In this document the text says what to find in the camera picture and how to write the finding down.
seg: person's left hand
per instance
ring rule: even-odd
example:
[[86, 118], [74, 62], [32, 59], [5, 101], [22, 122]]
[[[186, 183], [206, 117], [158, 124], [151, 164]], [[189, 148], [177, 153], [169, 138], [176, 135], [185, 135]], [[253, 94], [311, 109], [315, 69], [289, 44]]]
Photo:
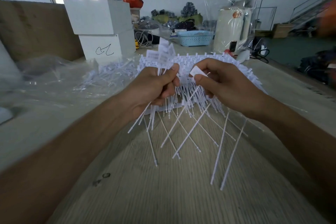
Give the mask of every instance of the person's left hand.
[[149, 102], [153, 105], [163, 105], [165, 98], [175, 94], [175, 86], [180, 86], [176, 74], [179, 65], [175, 63], [165, 74], [157, 76], [156, 67], [145, 67], [139, 75], [121, 93], [127, 103], [131, 119], [137, 119]]

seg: fingernail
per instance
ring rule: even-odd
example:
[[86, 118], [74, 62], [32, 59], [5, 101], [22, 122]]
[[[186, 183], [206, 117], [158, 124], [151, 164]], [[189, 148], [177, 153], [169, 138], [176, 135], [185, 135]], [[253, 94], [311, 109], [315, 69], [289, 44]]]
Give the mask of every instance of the fingernail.
[[177, 63], [174, 63], [171, 67], [171, 69], [173, 70], [178, 70], [179, 69], [179, 65]]
[[201, 77], [202, 76], [200, 74], [195, 74], [194, 79], [196, 82], [198, 82], [201, 79]]

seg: table surface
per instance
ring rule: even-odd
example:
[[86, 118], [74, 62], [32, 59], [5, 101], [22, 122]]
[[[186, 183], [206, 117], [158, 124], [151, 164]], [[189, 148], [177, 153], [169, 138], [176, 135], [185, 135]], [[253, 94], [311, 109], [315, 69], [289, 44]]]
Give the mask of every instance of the table surface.
[[[193, 55], [206, 47], [175, 45], [176, 53]], [[138, 50], [135, 55], [145, 50]], [[309, 85], [261, 61], [244, 63], [253, 69], [266, 91], [290, 105], [327, 132], [336, 135], [336, 103]], [[89, 108], [19, 106], [17, 116], [0, 125], [0, 170], [36, 150], [61, 132]], [[224, 117], [210, 109], [221, 126]], [[175, 121], [163, 118], [169, 130]], [[239, 127], [243, 118], [230, 113]], [[187, 114], [181, 122], [189, 131], [195, 120]], [[222, 129], [203, 116], [200, 124], [219, 144]], [[214, 180], [210, 185], [218, 147], [197, 125], [180, 151], [181, 159], [172, 159], [174, 150], [167, 142], [163, 125], [156, 115], [150, 131], [158, 160], [155, 167], [148, 135], [143, 124], [130, 134], [125, 127], [82, 174], [60, 203], [48, 223], [328, 223], [335, 216], [321, 189], [306, 174], [281, 142], [262, 124], [252, 121], [237, 146], [223, 191], [219, 187], [235, 141], [225, 136]], [[227, 132], [239, 135], [232, 122]], [[186, 133], [177, 124], [171, 138], [176, 147]], [[93, 183], [102, 179], [98, 186]]]

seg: hand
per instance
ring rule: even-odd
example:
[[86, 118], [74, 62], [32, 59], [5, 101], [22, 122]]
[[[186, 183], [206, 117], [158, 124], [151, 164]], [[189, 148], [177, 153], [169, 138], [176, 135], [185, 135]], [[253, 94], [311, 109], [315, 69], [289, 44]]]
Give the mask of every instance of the hand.
[[121, 93], [123, 101], [130, 108], [131, 119], [137, 119], [149, 102], [163, 105], [165, 98], [175, 94], [175, 86], [180, 86], [176, 77], [179, 65], [175, 63], [165, 74], [157, 76], [158, 69], [145, 67]]
[[208, 77], [200, 74], [194, 77], [196, 84], [201, 85], [210, 98], [215, 95], [225, 106], [252, 119], [256, 119], [263, 110], [269, 96], [259, 90], [235, 65], [207, 58], [195, 66], [205, 74], [210, 72]]

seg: person's right hand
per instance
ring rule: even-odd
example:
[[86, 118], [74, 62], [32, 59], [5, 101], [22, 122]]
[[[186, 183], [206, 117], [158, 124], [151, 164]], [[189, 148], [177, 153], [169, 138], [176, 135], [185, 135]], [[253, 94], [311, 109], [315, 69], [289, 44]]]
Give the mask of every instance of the person's right hand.
[[208, 77], [197, 74], [197, 85], [205, 89], [210, 98], [215, 95], [225, 106], [257, 119], [270, 98], [259, 90], [239, 69], [230, 63], [207, 58], [195, 64]]

